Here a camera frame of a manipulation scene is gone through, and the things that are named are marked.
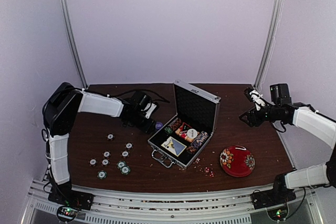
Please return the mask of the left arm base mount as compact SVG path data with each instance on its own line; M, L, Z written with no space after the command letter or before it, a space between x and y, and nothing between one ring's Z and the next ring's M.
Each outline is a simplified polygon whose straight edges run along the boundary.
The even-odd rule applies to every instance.
M49 201L60 205L56 210L56 216L62 222L71 222L80 211L90 210L93 199L93 194L80 191L72 191L67 197L52 191L48 196Z

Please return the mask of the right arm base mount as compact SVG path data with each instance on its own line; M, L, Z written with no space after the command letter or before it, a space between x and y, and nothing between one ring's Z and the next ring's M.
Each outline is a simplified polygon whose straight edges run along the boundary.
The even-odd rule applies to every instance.
M255 190L251 194L254 209L265 208L268 217L273 221L284 221L289 215L288 203L296 199L296 194L290 190L283 195L275 193L272 189Z

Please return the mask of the blue playing card box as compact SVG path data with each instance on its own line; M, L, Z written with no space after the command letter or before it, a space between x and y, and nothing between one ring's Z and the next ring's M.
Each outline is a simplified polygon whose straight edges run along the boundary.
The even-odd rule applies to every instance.
M181 153L186 149L186 145L178 141L177 139L169 136L166 141L164 141L161 146L166 150L175 155L180 156Z

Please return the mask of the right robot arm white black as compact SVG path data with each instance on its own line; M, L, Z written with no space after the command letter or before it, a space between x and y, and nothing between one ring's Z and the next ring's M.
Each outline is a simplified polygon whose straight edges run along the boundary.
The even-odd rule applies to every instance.
M254 107L239 116L250 127L258 127L264 122L280 122L317 137L332 150L329 161L305 169L295 170L275 178L273 189L269 192L272 203L279 204L296 188L335 187L335 120L314 109L311 104L293 103L286 83L270 86L271 102L255 88L246 88L244 95Z

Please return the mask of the purple small blind button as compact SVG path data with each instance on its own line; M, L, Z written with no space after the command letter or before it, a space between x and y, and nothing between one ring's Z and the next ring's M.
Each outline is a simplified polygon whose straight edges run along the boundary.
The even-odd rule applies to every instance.
M161 129L162 127L163 127L163 124L161 122L156 122L156 124L155 124L155 129L156 130Z

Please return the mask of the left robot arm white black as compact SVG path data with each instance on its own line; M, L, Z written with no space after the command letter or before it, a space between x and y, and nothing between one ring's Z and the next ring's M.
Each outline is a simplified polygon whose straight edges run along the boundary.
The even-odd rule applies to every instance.
M76 197L72 190L68 167L68 140L77 114L92 113L120 118L124 125L135 126L144 133L155 130L151 118L159 105L143 90L132 90L126 99L62 83L42 109L46 143L46 158L50 165L52 193L64 205L71 205Z

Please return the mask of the aluminium poker case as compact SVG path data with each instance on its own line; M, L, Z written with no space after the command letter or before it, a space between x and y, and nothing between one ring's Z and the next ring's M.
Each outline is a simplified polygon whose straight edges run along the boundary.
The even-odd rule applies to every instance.
M221 98L181 80L173 83L176 114L149 140L151 156L166 168L188 168L212 138Z

